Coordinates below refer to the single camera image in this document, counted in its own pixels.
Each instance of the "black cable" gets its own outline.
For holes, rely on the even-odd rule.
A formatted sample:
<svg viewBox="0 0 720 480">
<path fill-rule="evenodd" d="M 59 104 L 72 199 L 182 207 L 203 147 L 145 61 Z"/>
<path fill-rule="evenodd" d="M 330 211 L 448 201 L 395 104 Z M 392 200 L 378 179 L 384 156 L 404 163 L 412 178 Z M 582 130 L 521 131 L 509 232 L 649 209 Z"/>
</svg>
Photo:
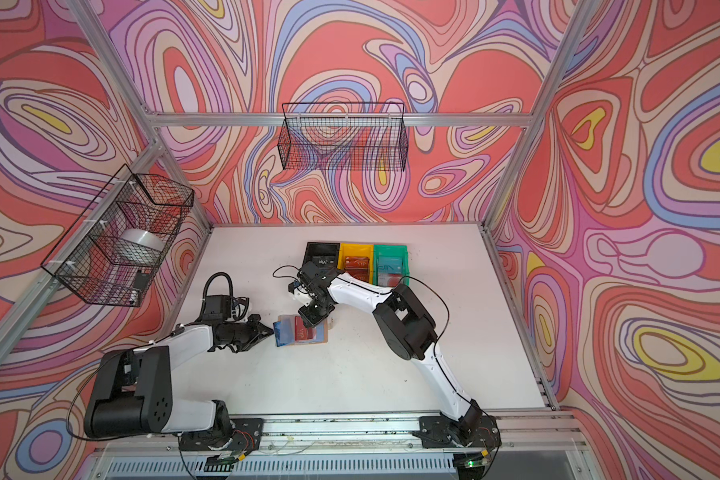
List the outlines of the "black cable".
<svg viewBox="0 0 720 480">
<path fill-rule="evenodd" d="M 294 265 L 283 265 L 283 266 L 278 266 L 277 268 L 275 268 L 275 271 L 272 272 L 272 277 L 274 277 L 274 278 L 293 278 L 295 281 L 301 283 L 301 281 L 293 275 L 275 275 L 278 270 L 280 270 L 281 268 L 286 268 L 287 266 L 290 266 L 291 268 L 295 268 L 297 273 L 302 271 L 302 269 L 300 269 Z M 306 292 L 305 290 L 303 290 L 301 288 L 299 288 L 298 291 L 301 293 L 305 293 L 307 295 L 309 294 L 308 292 Z"/>
<path fill-rule="evenodd" d="M 238 320 L 246 318 L 246 314 L 248 313 L 248 307 L 251 304 L 251 299 L 247 296 L 238 296 L 237 298 L 232 299 L 232 302 L 234 302 L 235 304 L 232 308 L 232 320 L 237 322 Z M 238 307 L 240 307 L 240 305 L 244 306 L 244 308 L 242 309 L 242 313 L 238 312 Z"/>
<path fill-rule="evenodd" d="M 456 387 L 454 387 L 454 384 L 451 383 L 451 379 L 449 379 L 449 378 L 448 378 L 448 375 L 445 374 L 445 370 L 443 370 L 442 365 L 440 365 L 440 360 L 438 360 L 437 353 L 435 352 L 435 349 L 436 349 L 437 346 L 438 346 L 438 342 L 439 342 L 440 339 L 443 337 L 443 334 L 445 333 L 446 329 L 448 328 L 448 324 L 449 324 L 450 321 L 451 321 L 451 310 L 448 308 L 448 304 L 445 302 L 445 300 L 443 300 L 443 297 L 441 297 L 437 292 L 435 292 L 434 290 L 432 290 L 432 287 L 430 287 L 429 285 L 427 285 L 426 283 L 422 282 L 421 280 L 419 280 L 418 278 L 416 278 L 416 277 L 414 277 L 414 276 L 405 275 L 405 276 L 401 277 L 400 281 L 402 282 L 403 279 L 406 279 L 406 278 L 410 278 L 411 280 L 416 280 L 417 282 L 419 282 L 419 283 L 421 283 L 422 285 L 426 286 L 426 287 L 429 289 L 429 291 L 432 292 L 432 293 L 433 293 L 437 298 L 439 298 L 440 301 L 443 303 L 443 306 L 445 307 L 445 314 L 446 314 L 446 317 L 445 317 L 445 326 L 443 327 L 442 331 L 440 332 L 440 335 L 438 335 L 438 338 L 434 341 L 434 346 L 432 347 L 432 356 L 434 357 L 435 363 L 438 364 L 438 367 L 440 368 L 440 371 L 443 373 L 443 376 L 445 377 L 445 380 L 446 380 L 446 381 L 448 382 L 448 384 L 451 386 L 451 389 L 453 389 L 453 391 L 456 393 L 456 395 L 459 396 L 459 398 L 461 398 L 461 399 L 464 400 L 466 403 L 468 403 L 468 404 L 471 405 L 472 402 L 470 402 L 469 400 L 467 400 L 466 398 L 464 398 L 464 396 L 461 395 L 461 393 L 458 392 L 458 390 L 456 389 Z M 483 410 L 482 408 L 480 408 L 480 411 L 481 411 L 483 414 L 485 414 L 485 416 L 490 416 L 490 415 L 488 414 L 488 412 L 486 412 L 486 411 Z"/>
<path fill-rule="evenodd" d="M 483 443 L 483 450 L 485 450 L 486 453 L 488 453 L 488 446 L 485 445 L 485 440 L 484 440 L 483 438 L 481 438 L 480 440 L 481 440 L 482 443 Z M 462 458 L 462 459 L 459 461 L 459 464 L 460 464 L 460 466 L 462 466 L 462 467 L 470 468 L 470 466 L 469 466 L 470 462 L 473 462 L 473 461 L 475 461 L 475 460 L 481 460 L 481 461 L 482 461 L 483 458 L 485 458 L 485 456 L 484 456 L 483 453 L 481 452 L 479 455 L 476 455 L 476 456 L 471 456 L 471 457 Z"/>
<path fill-rule="evenodd" d="M 411 432 L 411 435 L 413 435 L 416 438 L 421 438 L 422 440 L 426 440 L 427 442 L 437 443 L 437 444 L 443 445 L 443 446 L 451 445 L 450 440 L 437 440 L 436 438 L 433 438 L 433 437 L 431 437 L 425 433 L 419 432 L 417 430 L 413 430 Z"/>
<path fill-rule="evenodd" d="M 298 268 L 297 266 L 294 266 L 294 265 L 283 265 L 283 266 L 278 266 L 277 268 L 275 268 L 275 271 L 272 272 L 272 276 L 273 276 L 274 278 L 293 278 L 294 280 L 296 280 L 297 282 L 299 282 L 300 280 L 299 280 L 298 278 L 296 278 L 295 276 L 293 276 L 293 275 L 275 275 L 275 274 L 277 274 L 278 270 L 280 270 L 281 268 L 286 268 L 287 266 L 290 266 L 291 268 L 295 268 L 297 272 L 302 271 L 302 269 L 300 269 L 300 268 Z"/>
<path fill-rule="evenodd" d="M 85 390 L 85 387 L 88 385 L 88 382 L 90 382 L 91 379 L 93 379 L 96 374 L 109 362 L 112 361 L 112 359 L 119 359 L 119 355 L 112 355 L 108 360 L 106 360 L 104 363 L 99 364 L 99 368 L 96 369 L 95 372 L 91 373 L 90 376 L 86 379 L 85 382 L 83 382 L 82 387 L 80 387 L 77 390 L 77 393 L 75 393 L 74 398 L 72 398 L 72 402 L 70 403 L 70 408 L 67 410 L 67 421 L 64 423 L 67 427 L 67 433 L 70 434 L 72 438 L 77 438 L 78 440 L 82 440 L 83 442 L 111 442 L 112 440 L 120 440 L 121 438 L 128 438 L 128 437 L 135 437 L 135 435 L 123 435 L 119 437 L 106 437 L 106 438 L 86 438 L 76 435 L 75 433 L 72 433 L 72 428 L 70 427 L 70 417 L 72 416 L 72 408 L 74 408 L 74 404 L 77 401 L 78 398 L 80 398 L 80 394 Z"/>
<path fill-rule="evenodd" d="M 488 472 L 490 472 L 490 467 L 494 466 L 494 463 L 496 462 L 496 457 L 499 456 L 499 449 L 501 448 L 501 445 L 496 447 L 496 451 L 494 452 L 494 455 L 492 459 L 490 460 L 490 463 L 488 464 L 488 468 L 485 469 L 485 473 L 483 474 L 483 478 L 485 478 L 488 475 Z"/>
<path fill-rule="evenodd" d="M 232 437 L 230 440 L 233 440 L 235 435 L 238 433 L 240 435 L 242 435 L 242 437 L 246 440 L 246 448 L 248 447 L 248 438 L 251 439 L 251 446 L 250 446 L 250 448 L 248 448 L 248 451 L 246 452 L 246 448 L 243 448 L 242 450 L 240 450 L 240 455 L 237 457 L 232 457 L 232 456 L 226 457 L 226 458 L 219 458 L 219 456 L 211 457 L 211 458 L 216 459 L 216 461 L 214 462 L 214 465 L 233 466 L 237 463 L 240 463 L 243 458 L 245 458 L 245 457 L 251 455 L 251 453 L 253 453 L 253 449 L 256 446 L 256 442 L 253 440 L 253 437 L 251 436 L 250 433 L 244 432 L 242 430 L 235 430 L 232 433 Z"/>
<path fill-rule="evenodd" d="M 186 462 L 184 462 L 184 454 L 181 452 L 181 447 L 177 447 L 177 448 L 179 449 L 179 456 L 181 457 L 181 464 L 184 466 L 186 473 L 192 477 L 192 480 L 197 480 L 197 477 L 195 476 L 195 474 L 193 474 L 190 471 L 190 467 L 186 466 Z"/>
<path fill-rule="evenodd" d="M 230 297 L 232 297 L 232 298 L 235 297 L 234 290 L 232 289 L 232 278 L 230 278 L 230 276 L 227 275 L 226 272 L 216 272 L 215 274 L 208 277 L 208 280 L 206 280 L 206 285 L 202 288 L 202 299 L 203 300 L 208 295 L 208 287 L 211 285 L 211 282 L 213 282 L 213 280 L 215 278 L 217 278 L 218 276 L 223 276 L 224 278 L 226 278 L 226 284 L 230 288 Z"/>
</svg>

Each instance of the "swirl pattern backdrop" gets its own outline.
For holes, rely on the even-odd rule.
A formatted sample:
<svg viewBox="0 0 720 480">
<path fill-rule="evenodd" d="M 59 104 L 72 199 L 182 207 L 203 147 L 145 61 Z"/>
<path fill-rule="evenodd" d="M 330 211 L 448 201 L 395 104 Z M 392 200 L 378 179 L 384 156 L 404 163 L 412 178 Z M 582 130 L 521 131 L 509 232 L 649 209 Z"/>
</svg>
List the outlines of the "swirl pattern backdrop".
<svg viewBox="0 0 720 480">
<path fill-rule="evenodd" d="M 158 112 L 402 101 L 412 113 L 528 112 L 571 2 L 302 0 L 107 5 Z M 164 128 L 217 224 L 481 220 L 518 128 L 410 128 L 405 172 L 282 171 L 277 128 Z"/>
<path fill-rule="evenodd" d="M 720 478 L 720 1 L 600 6 L 491 229 L 606 478 Z"/>
<path fill-rule="evenodd" d="M 64 1 L 0 2 L 0 318 L 144 146 Z M 54 296 L 0 367 L 0 478 L 75 475 L 93 447 L 67 434 L 70 402 L 104 352 L 161 330 L 203 235 L 188 217 L 139 309 L 86 305 L 66 290 Z M 76 432 L 89 395 L 90 386 L 74 405 Z"/>
</svg>

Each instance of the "black wire mesh basket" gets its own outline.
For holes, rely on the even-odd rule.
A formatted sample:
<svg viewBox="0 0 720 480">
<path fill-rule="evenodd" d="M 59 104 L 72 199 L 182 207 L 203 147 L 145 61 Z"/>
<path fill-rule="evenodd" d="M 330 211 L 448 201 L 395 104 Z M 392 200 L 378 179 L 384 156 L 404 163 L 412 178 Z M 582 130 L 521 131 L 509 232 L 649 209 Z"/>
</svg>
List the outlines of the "black wire mesh basket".
<svg viewBox="0 0 720 480">
<path fill-rule="evenodd" d="M 195 198 L 192 188 L 161 175 L 131 172 L 122 183 L 72 252 L 48 262 L 62 237 L 42 263 L 86 303 L 140 306 Z"/>
<path fill-rule="evenodd" d="M 405 170 L 403 103 L 295 102 L 282 111 L 277 148 L 284 170 Z"/>
</svg>

